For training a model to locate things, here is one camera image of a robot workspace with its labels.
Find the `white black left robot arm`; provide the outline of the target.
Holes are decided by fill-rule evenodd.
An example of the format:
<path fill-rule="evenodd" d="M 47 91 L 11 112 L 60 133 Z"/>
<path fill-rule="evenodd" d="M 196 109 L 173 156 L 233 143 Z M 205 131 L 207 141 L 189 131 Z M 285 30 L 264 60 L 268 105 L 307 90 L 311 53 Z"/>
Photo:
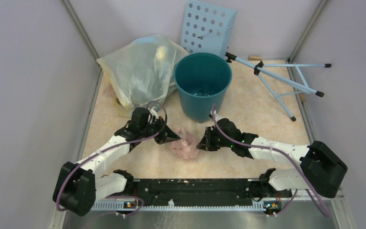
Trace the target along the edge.
<path fill-rule="evenodd" d="M 133 193 L 133 175 L 125 170 L 105 171 L 141 142 L 153 139 L 162 145 L 181 138 L 167 126 L 167 117 L 153 109 L 136 108 L 131 119 L 98 150 L 78 162 L 66 162 L 60 169 L 52 196 L 58 211 L 86 215 L 93 205 L 112 194 L 128 197 Z"/>

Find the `aluminium frame rail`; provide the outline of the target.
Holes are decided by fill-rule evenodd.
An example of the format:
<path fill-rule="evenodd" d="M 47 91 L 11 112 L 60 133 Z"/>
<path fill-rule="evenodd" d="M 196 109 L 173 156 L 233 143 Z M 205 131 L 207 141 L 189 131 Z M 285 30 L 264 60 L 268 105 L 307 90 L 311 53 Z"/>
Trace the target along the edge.
<path fill-rule="evenodd" d="M 89 54 L 89 64 L 92 65 L 93 70 L 92 73 L 88 73 L 89 80 L 85 84 L 86 87 L 77 87 L 79 94 L 74 101 L 82 105 L 82 108 L 77 112 L 77 114 L 82 115 L 82 117 L 77 119 L 78 121 L 81 121 L 81 124 L 78 126 L 77 132 L 75 133 L 77 138 L 74 140 L 73 149 L 65 152 L 67 161 L 74 161 L 81 159 L 82 157 L 87 140 L 89 125 L 91 124 L 92 120 L 94 105 L 98 96 L 100 81 L 102 79 L 102 70 L 96 63 L 96 59 L 99 57 L 99 54 L 94 47 L 87 30 L 85 29 L 85 26 L 81 20 L 81 14 L 78 13 L 76 9 L 76 5 L 82 2 L 82 0 L 60 1 L 63 8 L 66 10 L 67 15 L 69 16 L 74 30 L 78 34 L 78 38 L 74 39 L 74 41 L 83 43 L 83 49 L 81 49 L 81 51 L 87 52 Z"/>

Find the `teal plastic trash bin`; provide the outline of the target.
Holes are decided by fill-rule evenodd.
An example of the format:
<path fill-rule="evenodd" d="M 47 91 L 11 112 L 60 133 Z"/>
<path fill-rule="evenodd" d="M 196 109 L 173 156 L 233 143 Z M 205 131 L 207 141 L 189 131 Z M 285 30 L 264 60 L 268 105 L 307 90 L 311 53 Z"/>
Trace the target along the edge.
<path fill-rule="evenodd" d="M 233 73 L 220 56 L 197 52 L 182 58 L 175 65 L 173 76 L 183 112 L 192 120 L 204 123 L 213 105 L 220 110 Z"/>

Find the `large translucent filled bag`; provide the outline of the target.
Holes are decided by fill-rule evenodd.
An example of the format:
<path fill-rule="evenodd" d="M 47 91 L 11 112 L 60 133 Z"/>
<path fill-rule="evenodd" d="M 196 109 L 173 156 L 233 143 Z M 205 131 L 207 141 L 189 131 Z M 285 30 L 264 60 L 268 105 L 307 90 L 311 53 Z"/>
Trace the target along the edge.
<path fill-rule="evenodd" d="M 151 35 L 97 59 L 118 116 L 129 117 L 150 101 L 163 103 L 177 86 L 175 65 L 188 52 L 169 38 Z"/>

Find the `light blue folding tripod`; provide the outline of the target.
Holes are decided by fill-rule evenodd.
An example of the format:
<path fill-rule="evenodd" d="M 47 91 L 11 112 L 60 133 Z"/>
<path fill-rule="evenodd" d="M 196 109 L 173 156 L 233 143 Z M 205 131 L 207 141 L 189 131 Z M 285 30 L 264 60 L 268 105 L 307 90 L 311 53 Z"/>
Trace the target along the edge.
<path fill-rule="evenodd" d="M 325 63 L 325 64 L 296 64 L 296 63 L 286 63 L 286 64 L 264 64 L 264 62 L 262 60 L 260 60 L 257 64 L 252 64 L 242 58 L 237 57 L 234 54 L 231 54 L 229 52 L 225 53 L 225 57 L 226 57 L 226 61 L 228 63 L 231 63 L 232 61 L 236 61 L 242 65 L 245 65 L 251 69 L 254 70 L 254 75 L 256 75 L 261 81 L 262 83 L 267 87 L 267 89 L 269 90 L 269 92 L 273 95 L 273 97 L 278 101 L 278 103 L 281 105 L 281 107 L 285 110 L 285 112 L 288 114 L 288 116 L 290 117 L 290 119 L 294 122 L 296 121 L 296 117 L 290 112 L 290 110 L 288 109 L 288 107 L 284 104 L 284 102 L 281 100 L 281 97 L 283 96 L 287 96 L 287 95 L 295 95 L 295 94 L 300 94 L 300 93 L 305 93 L 305 94 L 315 94 L 318 97 L 323 97 L 325 95 L 325 93 L 321 92 L 321 91 L 317 91 L 315 89 L 312 89 L 311 87 L 309 87 L 309 85 L 307 84 L 305 77 L 301 71 L 302 67 L 321 67 L 321 68 L 330 68 L 332 67 L 332 65 L 330 63 Z M 297 83 L 291 79 L 287 79 L 283 76 L 280 76 L 270 70 L 266 70 L 265 67 L 286 67 L 286 68 L 294 68 L 300 78 L 301 78 L 301 83 Z M 294 91 L 290 92 L 290 93 L 284 93 L 284 94 L 277 94 L 269 85 L 269 83 L 263 78 L 263 74 L 278 80 L 282 83 L 285 83 L 289 86 L 291 86 Z"/>

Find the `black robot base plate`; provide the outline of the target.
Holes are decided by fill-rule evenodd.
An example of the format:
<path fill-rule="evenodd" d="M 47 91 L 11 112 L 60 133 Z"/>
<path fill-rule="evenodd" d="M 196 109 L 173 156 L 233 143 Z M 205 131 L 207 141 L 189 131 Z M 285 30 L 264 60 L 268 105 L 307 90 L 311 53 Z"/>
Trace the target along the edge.
<path fill-rule="evenodd" d="M 118 195 L 139 197 L 146 207 L 168 206 L 171 202 L 177 207 L 242 207 L 293 194 L 253 178 L 137 179 L 125 171 L 121 174 L 127 175 L 127 183 Z"/>

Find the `pink plastic trash bag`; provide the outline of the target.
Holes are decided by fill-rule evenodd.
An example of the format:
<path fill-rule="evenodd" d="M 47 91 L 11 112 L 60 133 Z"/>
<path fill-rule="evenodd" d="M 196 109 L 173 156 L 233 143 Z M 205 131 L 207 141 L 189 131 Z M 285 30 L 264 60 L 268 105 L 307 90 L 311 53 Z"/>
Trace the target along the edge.
<path fill-rule="evenodd" d="M 197 145 L 200 140 L 188 132 L 184 127 L 179 127 L 176 131 L 180 140 L 173 141 L 170 143 L 170 149 L 182 159 L 196 159 L 199 156 L 199 149 Z"/>

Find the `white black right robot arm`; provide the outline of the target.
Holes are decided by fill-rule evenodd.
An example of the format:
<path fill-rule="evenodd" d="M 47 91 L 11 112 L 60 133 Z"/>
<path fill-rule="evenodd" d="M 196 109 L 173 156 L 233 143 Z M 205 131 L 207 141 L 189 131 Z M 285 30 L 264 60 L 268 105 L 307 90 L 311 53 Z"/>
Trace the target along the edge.
<path fill-rule="evenodd" d="M 280 143 L 241 132 L 227 118 L 207 127 L 196 147 L 203 151 L 227 147 L 239 157 L 290 166 L 289 169 L 270 168 L 259 176 L 260 190 L 267 197 L 278 191 L 298 189 L 334 198 L 348 171 L 347 165 L 321 141 L 310 145 Z"/>

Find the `light blue perforated panel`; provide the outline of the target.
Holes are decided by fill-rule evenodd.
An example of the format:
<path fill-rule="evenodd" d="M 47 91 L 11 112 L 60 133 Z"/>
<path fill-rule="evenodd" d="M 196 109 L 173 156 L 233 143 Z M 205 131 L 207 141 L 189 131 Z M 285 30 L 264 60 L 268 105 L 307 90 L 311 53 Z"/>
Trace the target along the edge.
<path fill-rule="evenodd" d="M 188 53 L 208 52 L 225 57 L 237 11 L 189 0 L 186 3 L 181 46 Z"/>

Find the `small wooden block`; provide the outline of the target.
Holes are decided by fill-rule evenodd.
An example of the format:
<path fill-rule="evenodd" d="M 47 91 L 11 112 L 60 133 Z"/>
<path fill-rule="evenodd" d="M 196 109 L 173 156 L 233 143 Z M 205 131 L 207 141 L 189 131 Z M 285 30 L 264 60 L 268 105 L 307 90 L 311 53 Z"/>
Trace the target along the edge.
<path fill-rule="evenodd" d="M 263 58 L 261 56 L 249 56 L 249 61 L 261 61 Z"/>

